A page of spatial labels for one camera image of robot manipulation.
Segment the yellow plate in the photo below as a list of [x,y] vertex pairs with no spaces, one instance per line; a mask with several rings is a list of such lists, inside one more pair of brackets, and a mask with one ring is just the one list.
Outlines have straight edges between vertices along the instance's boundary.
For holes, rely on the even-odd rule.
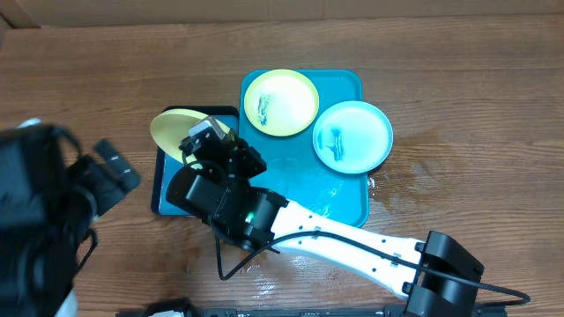
[[243,110],[250,123],[270,136],[293,136],[305,130],[319,111],[313,82],[295,70],[268,70],[244,93]]
[[[197,122],[208,116],[208,114],[185,108],[169,109],[157,117],[150,124],[150,132],[154,142],[169,157],[183,164],[182,154],[179,146],[181,141],[189,136],[189,129]],[[219,119],[215,118],[221,128],[228,134],[230,128]],[[188,157],[188,162],[196,161],[193,156]]]

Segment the light blue plate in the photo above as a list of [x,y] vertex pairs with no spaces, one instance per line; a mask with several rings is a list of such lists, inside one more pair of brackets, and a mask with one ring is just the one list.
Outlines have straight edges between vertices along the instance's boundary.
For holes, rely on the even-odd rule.
[[389,156],[394,142],[388,117],[365,101],[349,100],[325,110],[313,129],[317,157],[330,169],[367,173]]

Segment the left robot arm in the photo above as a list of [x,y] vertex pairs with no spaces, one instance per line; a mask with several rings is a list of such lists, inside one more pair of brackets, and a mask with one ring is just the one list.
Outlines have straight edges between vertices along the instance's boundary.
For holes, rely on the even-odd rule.
[[74,316],[80,245],[141,182],[106,139],[99,164],[64,127],[38,119],[1,133],[1,314]]

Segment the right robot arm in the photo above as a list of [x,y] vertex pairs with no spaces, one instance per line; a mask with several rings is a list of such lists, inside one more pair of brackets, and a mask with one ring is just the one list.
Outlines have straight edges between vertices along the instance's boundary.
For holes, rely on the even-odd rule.
[[182,168],[166,199],[225,241],[257,256],[270,249],[331,262],[405,301],[405,316],[470,316],[477,310],[483,265],[456,240],[425,241],[367,232],[316,215],[267,188],[250,185],[266,169],[234,132],[190,132],[172,145]]

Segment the large teal serving tray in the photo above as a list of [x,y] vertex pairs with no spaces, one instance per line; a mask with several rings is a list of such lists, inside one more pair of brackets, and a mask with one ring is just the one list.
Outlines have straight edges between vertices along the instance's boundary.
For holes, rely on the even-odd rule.
[[348,100],[362,100],[359,77],[340,69],[297,70],[312,81],[320,97],[314,121],[294,136],[269,136],[245,115],[244,96],[251,83],[268,70],[254,70],[241,82],[239,136],[254,147],[267,170],[250,180],[253,187],[268,188],[323,217],[362,227],[369,216],[367,174],[339,173],[316,155],[313,130],[329,107]]

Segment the yellow plate at tray top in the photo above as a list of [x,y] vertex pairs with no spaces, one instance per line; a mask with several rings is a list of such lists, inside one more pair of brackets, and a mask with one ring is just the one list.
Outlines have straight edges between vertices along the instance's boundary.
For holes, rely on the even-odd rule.
[[313,82],[295,70],[268,70],[244,93],[243,110],[250,123],[270,136],[293,136],[305,130],[319,111]]

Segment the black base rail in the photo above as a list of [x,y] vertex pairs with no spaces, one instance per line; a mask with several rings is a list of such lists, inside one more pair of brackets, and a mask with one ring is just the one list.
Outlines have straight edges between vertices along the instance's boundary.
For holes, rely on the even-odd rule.
[[144,310],[122,310],[116,317],[401,317],[404,309],[390,305],[376,309],[294,309],[294,310],[236,310],[234,308],[200,309],[188,298],[170,299],[150,304]]

